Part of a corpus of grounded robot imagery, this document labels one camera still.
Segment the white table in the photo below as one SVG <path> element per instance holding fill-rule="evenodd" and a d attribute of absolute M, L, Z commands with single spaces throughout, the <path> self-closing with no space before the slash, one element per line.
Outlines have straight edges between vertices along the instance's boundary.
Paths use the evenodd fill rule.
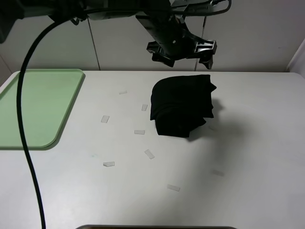
<path fill-rule="evenodd" d="M 58 145 L 31 152 L 47 229 L 86 224 L 305 228 L 305 79 L 300 75 L 210 73 L 217 86 L 215 119 L 187 140 L 157 135 L 149 120 L 151 90 L 162 78 L 200 73 L 85 74 Z M 142 104 L 149 105 L 146 112 Z M 103 115 L 110 116 L 106 124 Z M 102 165 L 109 161 L 115 167 Z M 0 151 L 0 184 L 0 228 L 39 229 L 22 151 Z"/>

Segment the black cloth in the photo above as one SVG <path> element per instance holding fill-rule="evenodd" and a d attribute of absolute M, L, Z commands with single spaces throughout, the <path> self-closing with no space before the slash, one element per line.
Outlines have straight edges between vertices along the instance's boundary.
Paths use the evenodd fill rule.
<path fill-rule="evenodd" d="M 150 120 L 158 135 L 189 137 L 190 131 L 214 118 L 210 75 L 174 76 L 162 79 L 152 89 Z"/>

